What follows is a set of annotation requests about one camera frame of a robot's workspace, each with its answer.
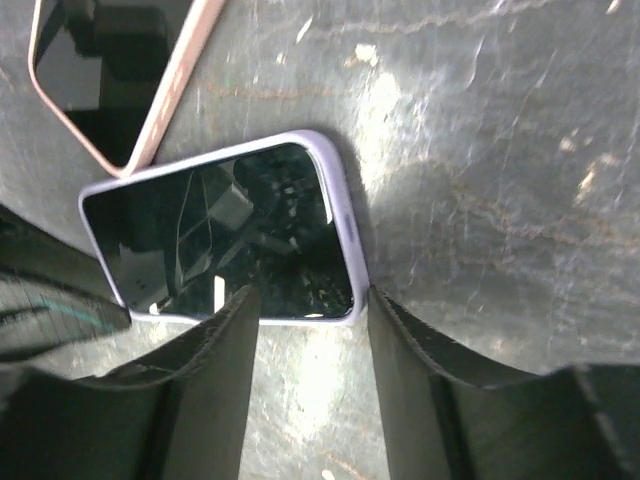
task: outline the phone frame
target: phone frame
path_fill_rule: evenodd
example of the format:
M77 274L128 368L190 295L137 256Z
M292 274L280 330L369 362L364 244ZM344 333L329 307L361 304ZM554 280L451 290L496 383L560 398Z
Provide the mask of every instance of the phone frame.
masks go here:
M116 301L126 307L115 281L111 276L111 272L104 260L98 242L93 235L91 225L84 211L84 200L98 193L113 190L115 188L132 185L146 180L162 177L171 173L198 167L209 163L219 163L229 160L232 157L250 154L252 152L277 147L284 144L297 144L304 147L309 156L313 160L313 164L318 175L320 188L324 197L325 206L331 209L331 214L335 222L338 239L342 248L349 282L353 292L353 308L342 318L338 319L278 319L278 318L261 318L262 325L289 325L289 326L310 326L310 325L351 325L361 315L366 305L367 290L369 288L369 274L364 259L360 235L355 222L353 207L349 196L344 171L340 161L340 156L331 141L324 135L311 130L295 130L291 132L274 135L271 137L243 143L233 147L224 148L215 152L205 153L196 157L181 160L179 162L157 165L137 172L128 178L110 179L100 183L96 183L84 188L80 192L78 198L78 208L82 222L89 234L91 244L97 253L98 260L102 269L107 276L111 290ZM200 323L200 320L194 320L186 316L175 314L152 315L146 312L137 312L131 310L131 317L136 320L145 321L172 321L178 323Z
M149 108L131 157L124 167L116 167L100 152L91 141L65 115L61 108L49 97L38 82L35 72L35 51L42 1L36 0L29 40L29 76L36 92L45 105L62 121L80 143L89 151L102 168L110 175L124 178L153 161L162 137L169 127L171 117L184 92L191 73L200 57L209 35L215 25L226 0L193 0L185 17L180 33L173 47L169 62L162 75L158 89Z

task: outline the smartphone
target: smartphone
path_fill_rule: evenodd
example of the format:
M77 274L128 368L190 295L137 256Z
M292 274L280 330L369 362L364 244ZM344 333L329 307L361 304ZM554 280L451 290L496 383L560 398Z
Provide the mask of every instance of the smartphone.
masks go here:
M262 324L353 323L369 276L338 153L298 130L85 188L82 220L132 318L198 322L240 288Z
M36 0L29 74L115 177L149 165L225 0Z

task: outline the black screen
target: black screen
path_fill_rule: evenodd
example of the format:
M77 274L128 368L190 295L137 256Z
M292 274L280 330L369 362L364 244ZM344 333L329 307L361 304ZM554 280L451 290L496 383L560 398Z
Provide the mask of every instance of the black screen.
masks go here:
M84 212L125 304L206 318L244 285L266 318L342 318L353 294L313 160L283 145L94 194Z
M42 0L38 83L118 167L129 161L192 0Z

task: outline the gray marble tabletop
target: gray marble tabletop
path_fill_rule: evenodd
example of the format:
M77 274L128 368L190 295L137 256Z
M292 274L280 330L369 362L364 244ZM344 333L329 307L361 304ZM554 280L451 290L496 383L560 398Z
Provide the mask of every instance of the gray marble tabletop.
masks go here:
M89 250L97 164L0 5L0 201ZM638 0L228 0L159 153L293 128L339 147L372 281L492 358L640 360ZM105 371L180 329L42 360ZM388 478L366 326L261 328L241 478Z

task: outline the purple phone frame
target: purple phone frame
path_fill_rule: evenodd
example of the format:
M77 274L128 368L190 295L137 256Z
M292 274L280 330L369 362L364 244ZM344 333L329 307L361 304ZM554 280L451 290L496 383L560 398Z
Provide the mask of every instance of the purple phone frame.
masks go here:
M340 240L340 246L344 255L349 281L353 291L353 308L342 318L338 319L280 319L261 318L262 325L289 325L289 326L312 326L312 325L350 325L361 315L366 306L367 290L369 288L369 274L364 260L362 244L358 234L358 227L353 214L353 207L349 196L344 170L340 161L340 156L331 141L324 135L311 130L295 130L281 133L271 137L243 143L233 147L223 148L215 152L205 153L196 157L181 160L175 163L157 165L134 173L128 178L110 179L93 185L89 185L80 192L78 207L82 222L89 234L91 244L102 265L102 269L107 276L111 290L116 301L125 306L116 284L111 276L106 262L100 251L97 241L93 235L87 217L83 209L83 202L92 195L113 190L114 188L143 182L152 178L161 177L170 173L178 172L187 168L192 168L208 163L223 162L230 157L264 150L278 145L294 143L304 147L310 154L318 173L325 205L331 209L334 218L336 231ZM136 320L155 321L164 320L178 323L199 323L186 316L174 314L152 315L146 312L136 312L130 310L131 317Z

